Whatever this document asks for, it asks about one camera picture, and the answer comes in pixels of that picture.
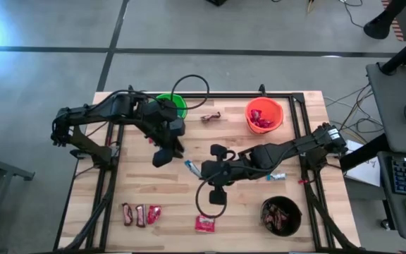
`concrete floor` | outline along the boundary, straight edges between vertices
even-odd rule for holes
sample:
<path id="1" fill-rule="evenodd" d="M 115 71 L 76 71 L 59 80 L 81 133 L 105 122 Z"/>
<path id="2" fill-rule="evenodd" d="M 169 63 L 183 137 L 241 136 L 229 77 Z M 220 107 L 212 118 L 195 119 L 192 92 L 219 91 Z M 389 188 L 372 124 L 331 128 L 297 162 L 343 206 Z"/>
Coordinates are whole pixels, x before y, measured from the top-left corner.
<path id="1" fill-rule="evenodd" d="M 385 40 L 367 37 L 336 0 L 316 1 L 308 15 L 306 3 L 228 0 L 216 8 L 203 0 L 131 0 L 117 47 L 336 54 L 397 52 L 406 45 L 392 33 Z M 0 46 L 109 47 L 121 6 L 122 0 L 0 0 Z M 351 10 L 354 20 L 363 24 L 383 7 L 380 0 L 370 0 Z M 53 248 L 76 161 L 68 154 L 70 147 L 51 144 L 50 124 L 59 108 L 92 101 L 105 58 L 104 53 L 0 52 L 0 160 L 36 172 L 34 181 L 16 179 L 11 185 L 0 214 L 0 250 L 32 253 Z M 197 73 L 212 90 L 256 90 L 263 83 L 268 90 L 322 90 L 337 99 L 367 84 L 367 64 L 386 60 L 115 54 L 104 90 L 128 85 L 169 90 L 181 76 Z M 181 90 L 203 87 L 189 80 Z M 355 97 L 343 102 L 352 105 Z M 363 108 L 379 119 L 373 97 Z M 350 108 L 333 105 L 327 110 L 331 120 L 342 121 Z M 371 140 L 378 134 L 364 137 Z M 351 202 L 363 247 L 406 250 L 406 240 L 377 226 L 384 218 L 381 202 Z"/>

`green bowl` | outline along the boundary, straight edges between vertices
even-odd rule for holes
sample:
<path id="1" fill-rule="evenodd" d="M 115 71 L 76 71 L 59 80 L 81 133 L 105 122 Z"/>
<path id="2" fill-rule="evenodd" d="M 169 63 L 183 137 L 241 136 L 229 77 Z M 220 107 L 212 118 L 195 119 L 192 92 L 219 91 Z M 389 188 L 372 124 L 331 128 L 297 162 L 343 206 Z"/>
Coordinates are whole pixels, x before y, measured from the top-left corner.
<path id="1" fill-rule="evenodd" d="M 158 95 L 156 98 L 170 100 L 170 94 Z M 186 101 L 180 95 L 173 95 L 172 102 L 174 102 L 177 107 L 187 107 Z M 178 115 L 184 119 L 187 116 L 187 109 L 178 109 Z"/>

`black floor stripe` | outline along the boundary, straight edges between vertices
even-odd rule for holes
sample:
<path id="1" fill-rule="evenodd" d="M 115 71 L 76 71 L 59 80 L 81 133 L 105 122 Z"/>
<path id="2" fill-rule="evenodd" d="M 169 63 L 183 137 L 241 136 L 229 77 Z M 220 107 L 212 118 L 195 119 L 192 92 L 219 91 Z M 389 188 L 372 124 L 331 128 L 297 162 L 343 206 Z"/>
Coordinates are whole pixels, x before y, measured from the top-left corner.
<path id="1" fill-rule="evenodd" d="M 19 47 L 0 46 L 0 52 L 50 52 L 50 53 L 107 53 L 104 47 Z"/>
<path id="2" fill-rule="evenodd" d="M 118 38 L 120 37 L 121 28 L 123 26 L 123 20 L 125 19 L 126 7 L 128 6 L 129 0 L 123 0 L 121 4 L 120 12 L 118 13 L 117 23 L 113 29 L 111 43 L 109 45 L 109 52 L 104 60 L 103 69 L 101 70 L 101 75 L 98 80 L 97 92 L 104 91 L 106 86 L 107 76 L 109 74 L 109 69 L 111 68 L 113 52 L 116 49 Z"/>
<path id="3" fill-rule="evenodd" d="M 379 52 L 308 52 L 281 50 L 243 50 L 243 49 L 115 49 L 114 53 L 125 54 L 184 54 L 184 55 L 221 55 L 221 56 L 339 56 L 391 58 L 396 53 Z"/>

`white paper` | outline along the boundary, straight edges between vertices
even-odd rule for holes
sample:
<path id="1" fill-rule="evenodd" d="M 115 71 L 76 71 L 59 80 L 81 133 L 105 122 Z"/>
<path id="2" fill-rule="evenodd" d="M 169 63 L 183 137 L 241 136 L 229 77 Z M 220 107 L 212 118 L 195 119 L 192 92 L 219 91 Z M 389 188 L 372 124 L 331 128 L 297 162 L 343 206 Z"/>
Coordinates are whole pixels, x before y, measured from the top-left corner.
<path id="1" fill-rule="evenodd" d="M 348 154 L 362 147 L 362 144 L 347 140 Z M 380 164 L 377 157 L 363 162 L 347 171 L 345 177 L 380 187 Z"/>

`wooden tabletop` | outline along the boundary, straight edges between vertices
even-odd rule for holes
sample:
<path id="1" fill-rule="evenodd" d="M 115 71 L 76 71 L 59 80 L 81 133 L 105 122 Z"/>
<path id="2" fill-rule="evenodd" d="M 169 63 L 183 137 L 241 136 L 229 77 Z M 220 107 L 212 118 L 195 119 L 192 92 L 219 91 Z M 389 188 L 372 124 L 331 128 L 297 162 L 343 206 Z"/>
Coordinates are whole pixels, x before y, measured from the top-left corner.
<path id="1" fill-rule="evenodd" d="M 320 91 L 303 92 L 311 129 L 328 122 L 324 99 Z M 98 92 L 94 104 L 102 101 L 109 92 Z M 187 99 L 192 106 L 198 99 Z M 228 207 L 225 214 L 216 219 L 216 233 L 196 232 L 195 217 L 199 214 L 195 207 L 195 191 L 200 180 L 191 174 L 184 165 L 186 159 L 198 167 L 206 159 L 214 159 L 209 154 L 212 144 L 220 144 L 239 152 L 254 145 L 283 143 L 295 138 L 289 103 L 286 99 L 276 99 L 283 107 L 283 124 L 266 135 L 254 135 L 247 129 L 244 108 L 249 99 L 208 99 L 198 109 L 189 110 L 185 119 L 186 132 L 180 137 L 186 151 L 184 159 L 174 159 L 171 163 L 155 168 L 152 155 L 157 147 L 144 139 L 144 134 L 134 126 L 126 126 L 121 147 L 121 161 L 118 167 L 116 193 L 113 198 L 111 223 L 106 251 L 118 252 L 281 252 L 311 251 L 314 244 L 309 223 L 305 192 L 300 180 L 300 165 L 297 157 L 283 161 L 275 172 L 285 172 L 285 181 L 238 181 L 226 187 Z M 200 117 L 221 113 L 220 119 L 202 123 Z M 300 108 L 297 106 L 300 128 L 303 129 Z M 87 133 L 101 123 L 89 125 Z M 104 144 L 106 128 L 92 135 L 100 145 Z M 92 166 L 91 160 L 79 162 L 77 173 Z M 98 169 L 93 169 L 76 178 L 73 184 L 68 210 L 63 225 L 59 247 L 69 244 L 88 220 L 92 211 Z M 347 238 L 359 246 L 355 222 L 341 171 L 326 167 L 321 171 L 328 211 Z M 205 186 L 200 193 L 200 204 L 207 214 L 217 214 L 221 206 L 210 205 L 210 187 Z M 302 212 L 302 224 L 290 237 L 278 237 L 269 233 L 259 221 L 261 204 L 273 196 L 286 196 L 293 200 Z M 159 220 L 146 228 L 123 226 L 121 203 L 127 202 L 133 209 L 139 204 L 160 205 L 162 214 Z M 323 246 L 326 246 L 324 227 L 318 216 L 319 232 Z M 101 223 L 97 225 L 94 244 L 99 241 Z"/>

